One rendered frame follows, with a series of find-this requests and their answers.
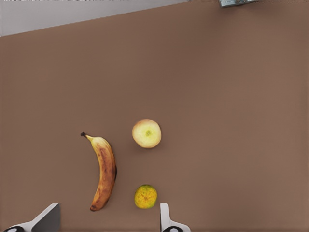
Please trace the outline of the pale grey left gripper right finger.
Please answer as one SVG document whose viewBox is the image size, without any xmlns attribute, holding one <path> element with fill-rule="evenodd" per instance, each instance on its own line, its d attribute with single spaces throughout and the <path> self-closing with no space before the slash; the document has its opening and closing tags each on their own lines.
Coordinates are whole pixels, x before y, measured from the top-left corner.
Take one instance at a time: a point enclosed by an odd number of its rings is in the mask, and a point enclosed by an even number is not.
<svg viewBox="0 0 309 232">
<path fill-rule="evenodd" d="M 191 229 L 179 222 L 173 221 L 169 214 L 169 205 L 160 203 L 160 231 L 161 232 L 191 232 Z"/>
</svg>

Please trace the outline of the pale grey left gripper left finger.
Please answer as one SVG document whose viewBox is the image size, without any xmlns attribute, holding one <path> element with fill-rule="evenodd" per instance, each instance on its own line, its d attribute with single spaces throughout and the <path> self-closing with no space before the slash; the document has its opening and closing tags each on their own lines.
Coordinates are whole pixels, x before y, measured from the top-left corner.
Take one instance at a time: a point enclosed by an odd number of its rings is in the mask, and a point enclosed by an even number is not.
<svg viewBox="0 0 309 232">
<path fill-rule="evenodd" d="M 13 225 L 3 232 L 58 232 L 60 229 L 60 203 L 52 203 L 33 220 Z"/>
</svg>

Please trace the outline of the yellow-green orange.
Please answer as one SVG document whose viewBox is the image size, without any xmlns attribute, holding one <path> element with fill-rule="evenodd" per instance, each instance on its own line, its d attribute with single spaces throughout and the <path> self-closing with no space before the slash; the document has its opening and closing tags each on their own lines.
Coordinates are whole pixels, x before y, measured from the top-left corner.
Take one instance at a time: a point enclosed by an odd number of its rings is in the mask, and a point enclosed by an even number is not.
<svg viewBox="0 0 309 232">
<path fill-rule="evenodd" d="M 156 204 L 157 196 L 157 191 L 153 186 L 141 185 L 135 191 L 134 202 L 137 208 L 150 209 Z"/>
</svg>

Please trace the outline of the brown-spotted yellow banana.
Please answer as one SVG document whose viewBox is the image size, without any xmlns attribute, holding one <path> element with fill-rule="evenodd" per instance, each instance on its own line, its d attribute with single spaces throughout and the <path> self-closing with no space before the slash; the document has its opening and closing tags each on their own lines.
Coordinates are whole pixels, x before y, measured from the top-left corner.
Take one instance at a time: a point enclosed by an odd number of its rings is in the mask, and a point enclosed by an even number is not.
<svg viewBox="0 0 309 232">
<path fill-rule="evenodd" d="M 90 143 L 97 156 L 99 165 L 99 181 L 96 193 L 90 205 L 90 210 L 101 210 L 109 201 L 117 176 L 115 156 L 109 142 L 102 137 L 93 137 L 81 132 Z"/>
</svg>

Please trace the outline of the pale yellow apple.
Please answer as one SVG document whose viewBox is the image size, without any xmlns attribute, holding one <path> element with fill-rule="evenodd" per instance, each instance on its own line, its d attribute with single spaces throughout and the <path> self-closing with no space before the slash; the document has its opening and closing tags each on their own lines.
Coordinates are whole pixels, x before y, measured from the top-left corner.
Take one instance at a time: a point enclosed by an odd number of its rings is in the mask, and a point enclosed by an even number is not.
<svg viewBox="0 0 309 232">
<path fill-rule="evenodd" d="M 142 119 L 133 126 L 132 137 L 139 146 L 153 148 L 161 142 L 162 132 L 156 121 Z"/>
</svg>

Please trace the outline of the silver frame post foot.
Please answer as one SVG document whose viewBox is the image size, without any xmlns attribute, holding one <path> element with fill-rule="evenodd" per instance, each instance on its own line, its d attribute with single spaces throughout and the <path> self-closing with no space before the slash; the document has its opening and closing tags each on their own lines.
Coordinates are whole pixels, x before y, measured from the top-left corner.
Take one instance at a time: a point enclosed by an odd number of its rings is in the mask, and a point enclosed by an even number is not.
<svg viewBox="0 0 309 232">
<path fill-rule="evenodd" d="M 248 0 L 219 0 L 219 4 L 221 7 L 232 7 L 232 6 L 239 6 L 243 4 L 250 3 Z"/>
</svg>

